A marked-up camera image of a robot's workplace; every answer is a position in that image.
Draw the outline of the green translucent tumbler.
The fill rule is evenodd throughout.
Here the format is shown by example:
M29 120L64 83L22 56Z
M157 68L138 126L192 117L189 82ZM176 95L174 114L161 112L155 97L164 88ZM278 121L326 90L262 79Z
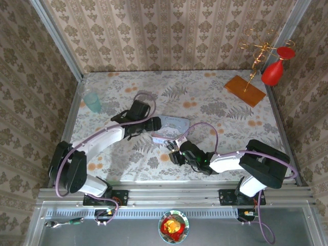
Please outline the green translucent tumbler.
M98 95L95 92L86 94L83 97L86 106L94 113L99 113L101 111L101 104Z

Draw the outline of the yellow candy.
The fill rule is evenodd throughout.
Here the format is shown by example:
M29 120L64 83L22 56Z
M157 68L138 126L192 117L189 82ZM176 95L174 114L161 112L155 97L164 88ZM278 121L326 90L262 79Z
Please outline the yellow candy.
M168 230L169 233L175 233L180 230L180 222L176 221L175 219L169 219L164 224L165 228Z

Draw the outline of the red foil candy wrapper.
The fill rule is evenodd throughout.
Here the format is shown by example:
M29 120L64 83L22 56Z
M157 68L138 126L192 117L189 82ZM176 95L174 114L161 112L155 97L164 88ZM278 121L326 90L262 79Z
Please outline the red foil candy wrapper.
M176 218L169 216L164 219L160 226L160 231L166 235L180 235L185 228L184 223L179 222Z

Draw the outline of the patterned ceramic bowl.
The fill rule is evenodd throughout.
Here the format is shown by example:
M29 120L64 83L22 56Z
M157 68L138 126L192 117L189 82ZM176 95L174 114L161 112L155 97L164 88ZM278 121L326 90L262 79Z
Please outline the patterned ceramic bowl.
M186 215L179 210L165 212L158 223L161 238L169 244L183 242L188 236L190 223Z

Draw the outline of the red wine glass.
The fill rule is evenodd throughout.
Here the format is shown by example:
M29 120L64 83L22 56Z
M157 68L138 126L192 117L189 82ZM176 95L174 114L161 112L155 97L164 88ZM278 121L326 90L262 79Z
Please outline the red wine glass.
M278 60L270 64L262 74L261 80L265 85L275 86L283 75L283 61L295 57L295 51L286 46L277 49Z

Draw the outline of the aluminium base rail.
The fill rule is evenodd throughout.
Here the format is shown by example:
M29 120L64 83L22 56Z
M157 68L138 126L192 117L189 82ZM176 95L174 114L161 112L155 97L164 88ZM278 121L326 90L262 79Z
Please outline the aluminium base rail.
M127 190L128 209L154 208L217 208L219 190L235 189L237 181L120 181L112 184L115 190ZM293 181L281 189L264 191L267 208L297 208L313 206L315 198L308 187Z

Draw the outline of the aluminium frame post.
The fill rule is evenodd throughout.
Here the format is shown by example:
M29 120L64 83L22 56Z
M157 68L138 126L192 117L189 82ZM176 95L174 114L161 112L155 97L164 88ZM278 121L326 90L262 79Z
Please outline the aluminium frame post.
M68 67L72 74L76 78L77 82L80 83L83 79L83 73L81 72L77 62L74 59L72 52L70 51L67 43L64 40L58 26L55 23L54 18L51 16L50 11L44 4L43 0L30 0L32 6L40 17L41 21L45 25L47 31L55 42L58 50L65 59Z
M293 33L298 28L303 15L312 0L281 0L281 6L276 11L276 16L270 22L276 37L271 41L273 48L284 46L292 39Z

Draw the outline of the green handled screwdriver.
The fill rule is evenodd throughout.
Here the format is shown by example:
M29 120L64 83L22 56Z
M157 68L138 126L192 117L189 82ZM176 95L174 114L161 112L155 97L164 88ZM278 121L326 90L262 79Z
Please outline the green handled screwdriver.
M63 225L76 225L76 224L81 224L84 222L84 218L81 217L81 218L74 218L74 219L71 219L69 221L65 221L65 222L58 222L58 221L48 221L45 223L45 227L48 227L48 228L58 228L60 226L63 226Z

